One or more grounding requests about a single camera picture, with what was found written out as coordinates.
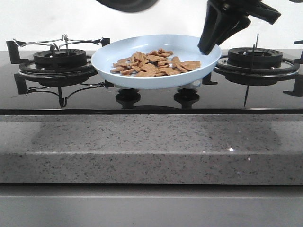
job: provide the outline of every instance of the speckled stone surface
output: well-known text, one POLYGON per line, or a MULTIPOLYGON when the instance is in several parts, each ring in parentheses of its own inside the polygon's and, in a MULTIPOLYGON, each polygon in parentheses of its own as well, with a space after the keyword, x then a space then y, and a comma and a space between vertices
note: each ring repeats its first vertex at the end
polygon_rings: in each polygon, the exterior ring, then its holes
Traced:
POLYGON ((303 185, 301 115, 0 116, 0 183, 303 185))

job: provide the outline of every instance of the burner cap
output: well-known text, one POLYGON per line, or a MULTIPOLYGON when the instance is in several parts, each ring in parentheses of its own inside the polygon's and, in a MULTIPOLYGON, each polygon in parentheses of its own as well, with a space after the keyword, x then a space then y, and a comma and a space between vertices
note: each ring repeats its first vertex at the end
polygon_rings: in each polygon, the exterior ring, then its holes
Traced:
POLYGON ((280 67, 282 59, 283 53, 280 51, 261 48, 253 51, 250 47, 243 47, 230 49, 227 62, 243 68, 271 69, 280 67))
POLYGON ((87 64, 86 53, 83 50, 67 49, 55 51, 55 56, 51 51, 41 51, 34 53, 34 62, 38 69, 51 68, 52 65, 57 64, 59 67, 79 67, 87 64))

